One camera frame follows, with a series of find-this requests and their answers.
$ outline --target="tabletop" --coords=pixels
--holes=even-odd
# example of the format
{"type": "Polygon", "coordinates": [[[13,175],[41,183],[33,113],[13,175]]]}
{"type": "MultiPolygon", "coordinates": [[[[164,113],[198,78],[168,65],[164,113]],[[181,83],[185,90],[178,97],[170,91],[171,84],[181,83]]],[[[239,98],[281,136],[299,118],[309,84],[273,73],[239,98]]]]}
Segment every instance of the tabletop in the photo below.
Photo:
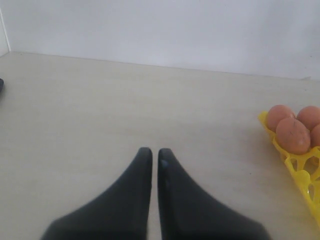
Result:
{"type": "MultiPolygon", "coordinates": [[[[107,189],[139,147],[274,240],[319,228],[257,119],[317,105],[320,82],[11,52],[0,58],[0,238],[36,240],[107,189]]],[[[153,164],[148,239],[161,239],[153,164]]]]}

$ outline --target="plastic egg carton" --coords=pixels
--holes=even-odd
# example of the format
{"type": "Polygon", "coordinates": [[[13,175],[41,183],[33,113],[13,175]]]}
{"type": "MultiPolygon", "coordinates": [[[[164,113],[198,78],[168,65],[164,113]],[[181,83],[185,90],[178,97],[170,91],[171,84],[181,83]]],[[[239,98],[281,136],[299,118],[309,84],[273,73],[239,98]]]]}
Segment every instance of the plastic egg carton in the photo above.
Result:
{"type": "Polygon", "coordinates": [[[311,214],[320,227],[320,147],[314,147],[303,155],[288,153],[277,144],[276,134],[267,128],[267,114],[267,111],[260,113],[258,119],[268,133],[270,141],[280,153],[281,160],[289,170],[311,214]]]}

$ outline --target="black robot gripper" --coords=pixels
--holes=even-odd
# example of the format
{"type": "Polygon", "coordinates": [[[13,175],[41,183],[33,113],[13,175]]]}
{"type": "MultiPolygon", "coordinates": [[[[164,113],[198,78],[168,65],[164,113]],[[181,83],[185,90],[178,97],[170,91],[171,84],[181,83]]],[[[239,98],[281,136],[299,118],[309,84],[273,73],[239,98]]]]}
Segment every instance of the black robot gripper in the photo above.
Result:
{"type": "MultiPolygon", "coordinates": [[[[109,189],[55,220],[41,240],[146,240],[152,158],[149,148],[140,148],[109,189]]],[[[158,153],[157,181],[163,240],[271,240],[260,223],[205,192],[168,148],[158,153]]]]}

